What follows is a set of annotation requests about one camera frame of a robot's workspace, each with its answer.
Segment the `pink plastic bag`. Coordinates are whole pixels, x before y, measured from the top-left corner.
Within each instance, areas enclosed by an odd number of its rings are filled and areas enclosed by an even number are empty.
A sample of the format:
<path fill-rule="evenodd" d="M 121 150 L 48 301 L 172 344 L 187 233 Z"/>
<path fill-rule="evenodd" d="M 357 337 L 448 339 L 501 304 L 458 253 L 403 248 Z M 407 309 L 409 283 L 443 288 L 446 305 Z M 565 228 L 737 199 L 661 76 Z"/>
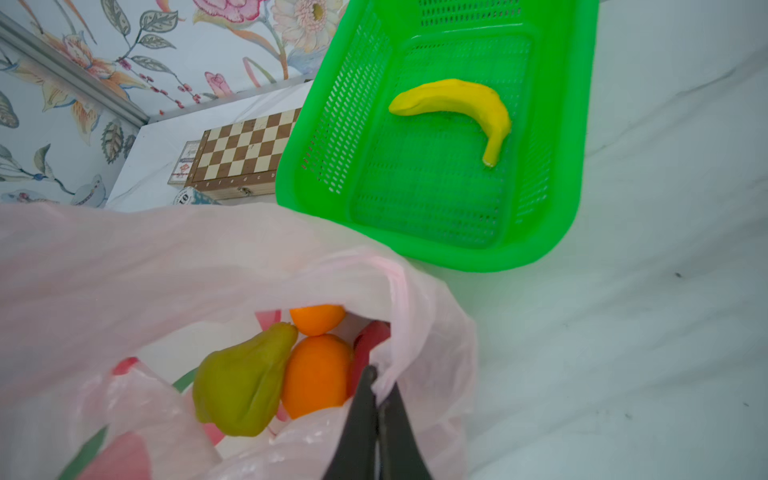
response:
<path fill-rule="evenodd" d="M 138 213 L 1 208 L 5 479 L 318 479 L 347 417 L 221 454 L 172 384 L 264 314 L 316 304 L 391 326 L 371 355 L 436 479 L 467 475 L 474 322 L 447 285 L 345 227 L 264 203 Z"/>

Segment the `orange fruit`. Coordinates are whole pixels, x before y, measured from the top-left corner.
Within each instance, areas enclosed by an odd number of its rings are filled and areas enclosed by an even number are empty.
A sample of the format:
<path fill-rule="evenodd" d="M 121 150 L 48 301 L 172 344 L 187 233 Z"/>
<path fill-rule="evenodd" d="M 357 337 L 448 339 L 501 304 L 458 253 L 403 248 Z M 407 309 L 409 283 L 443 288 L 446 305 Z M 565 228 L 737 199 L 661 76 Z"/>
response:
<path fill-rule="evenodd" d="M 347 374 L 353 351 L 341 338 L 324 334 L 306 337 L 291 352 L 285 370 L 281 401 L 293 420 L 349 398 Z"/>
<path fill-rule="evenodd" d="M 345 318 L 346 311 L 339 305 L 318 305 L 290 309 L 293 324 L 305 336 L 320 336 L 335 329 Z"/>

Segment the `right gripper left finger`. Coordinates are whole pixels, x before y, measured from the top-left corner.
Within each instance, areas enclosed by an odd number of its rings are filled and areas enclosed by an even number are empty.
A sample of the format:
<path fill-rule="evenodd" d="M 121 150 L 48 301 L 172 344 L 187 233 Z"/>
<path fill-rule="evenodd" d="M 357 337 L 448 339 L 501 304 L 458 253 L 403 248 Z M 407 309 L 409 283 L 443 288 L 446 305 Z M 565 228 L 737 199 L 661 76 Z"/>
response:
<path fill-rule="evenodd" d="M 362 370 L 339 443 L 323 480 L 376 478 L 378 411 L 372 391 L 376 379 L 374 366 Z"/>

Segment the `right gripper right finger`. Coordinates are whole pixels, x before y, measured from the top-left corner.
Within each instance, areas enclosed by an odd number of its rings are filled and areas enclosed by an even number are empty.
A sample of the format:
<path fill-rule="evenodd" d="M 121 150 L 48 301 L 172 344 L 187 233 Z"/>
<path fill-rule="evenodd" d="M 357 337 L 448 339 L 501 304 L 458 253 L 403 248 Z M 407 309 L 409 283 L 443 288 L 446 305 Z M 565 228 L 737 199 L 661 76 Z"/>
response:
<path fill-rule="evenodd" d="M 397 384 L 378 407 L 379 478 L 431 480 Z"/>

